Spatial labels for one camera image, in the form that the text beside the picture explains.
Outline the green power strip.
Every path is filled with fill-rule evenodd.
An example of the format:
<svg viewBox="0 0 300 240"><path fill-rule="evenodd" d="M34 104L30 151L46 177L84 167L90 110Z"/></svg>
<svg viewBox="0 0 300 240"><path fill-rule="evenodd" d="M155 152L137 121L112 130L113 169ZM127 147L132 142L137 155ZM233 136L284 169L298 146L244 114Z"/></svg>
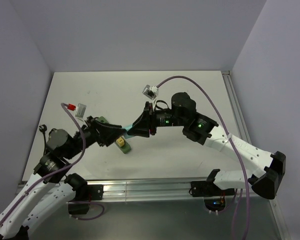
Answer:
<svg viewBox="0 0 300 240"><path fill-rule="evenodd" d="M108 122L108 120L105 118L105 117L103 117L103 116L100 116L98 119L97 119L100 123L103 123L103 124L109 124L109 122ZM115 141L115 145L121 150L121 152L123 153L123 154L127 154L128 152L130 152L131 150L132 150L132 148L131 148L131 146L130 146L130 144L127 142L127 140L124 138L124 140L125 140L125 146L123 146L123 147L119 147L117 144L116 144L116 141Z"/></svg>

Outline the yellow plug adapter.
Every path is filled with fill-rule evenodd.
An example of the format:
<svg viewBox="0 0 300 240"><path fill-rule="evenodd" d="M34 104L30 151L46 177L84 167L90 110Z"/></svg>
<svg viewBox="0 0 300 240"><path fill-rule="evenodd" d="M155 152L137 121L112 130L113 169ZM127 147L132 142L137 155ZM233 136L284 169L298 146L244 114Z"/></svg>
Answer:
<svg viewBox="0 0 300 240"><path fill-rule="evenodd" d="M124 138L119 137L119 138L116 140L116 144L117 144L120 148L122 148L123 146L125 146L126 141L125 141Z"/></svg>

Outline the light blue plug adapter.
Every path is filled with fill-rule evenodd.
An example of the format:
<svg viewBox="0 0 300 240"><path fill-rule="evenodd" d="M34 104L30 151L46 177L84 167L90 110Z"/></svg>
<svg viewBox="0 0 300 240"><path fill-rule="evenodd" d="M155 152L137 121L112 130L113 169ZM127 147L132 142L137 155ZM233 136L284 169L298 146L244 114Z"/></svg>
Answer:
<svg viewBox="0 0 300 240"><path fill-rule="evenodd" d="M133 138L133 137L134 137L133 135L128 134L128 131L129 131L132 127L133 127L132 124L123 127L123 129L125 129L125 133L123 134L123 136L124 136L125 139L129 139L129 138Z"/></svg>

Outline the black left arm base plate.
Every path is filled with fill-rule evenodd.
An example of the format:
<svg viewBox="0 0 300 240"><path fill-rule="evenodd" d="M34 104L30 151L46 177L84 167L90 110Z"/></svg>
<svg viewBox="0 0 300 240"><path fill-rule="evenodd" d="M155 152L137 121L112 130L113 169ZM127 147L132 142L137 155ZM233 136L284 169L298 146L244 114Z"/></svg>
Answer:
<svg viewBox="0 0 300 240"><path fill-rule="evenodd" d="M87 184L75 192L75 197L72 201L100 201L103 198L104 186L102 184Z"/></svg>

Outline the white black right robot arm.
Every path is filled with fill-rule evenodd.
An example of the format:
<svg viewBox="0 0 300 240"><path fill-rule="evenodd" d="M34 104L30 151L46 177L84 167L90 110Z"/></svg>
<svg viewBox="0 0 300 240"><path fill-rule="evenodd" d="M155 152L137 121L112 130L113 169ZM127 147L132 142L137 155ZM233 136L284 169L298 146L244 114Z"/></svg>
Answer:
<svg viewBox="0 0 300 240"><path fill-rule="evenodd" d="M216 121L198 113L196 102L187 93L174 94L170 108L156 110L152 103L146 102L139 118L126 128L126 134L148 138L154 136L159 127L182 127L187 139L239 162L240 170L211 171L204 183L210 194L217 195L228 189L252 189L262 198L276 197L286 173L286 155L262 150L227 133Z"/></svg>

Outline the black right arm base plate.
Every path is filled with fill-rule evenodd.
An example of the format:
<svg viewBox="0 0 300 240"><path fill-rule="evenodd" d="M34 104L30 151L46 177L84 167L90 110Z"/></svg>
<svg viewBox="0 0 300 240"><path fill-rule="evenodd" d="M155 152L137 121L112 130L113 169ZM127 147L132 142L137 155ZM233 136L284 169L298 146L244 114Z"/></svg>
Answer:
<svg viewBox="0 0 300 240"><path fill-rule="evenodd" d="M193 197L223 197L234 196L234 188L220 189L213 182L206 180L191 181L189 194Z"/></svg>

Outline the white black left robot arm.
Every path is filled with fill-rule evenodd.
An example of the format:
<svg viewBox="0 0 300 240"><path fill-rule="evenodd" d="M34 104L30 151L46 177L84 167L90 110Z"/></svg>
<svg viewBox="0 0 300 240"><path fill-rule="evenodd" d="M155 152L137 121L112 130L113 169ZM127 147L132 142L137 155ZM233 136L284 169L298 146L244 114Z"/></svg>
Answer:
<svg viewBox="0 0 300 240"><path fill-rule="evenodd" d="M89 117L85 125L71 136L64 129L49 133L46 152L33 174L15 199L0 214L0 240L27 240L35 224L48 217L57 207L88 193L88 183L77 173L68 174L75 156L83 158L85 150L98 143L108 147L126 133L120 125L99 122Z"/></svg>

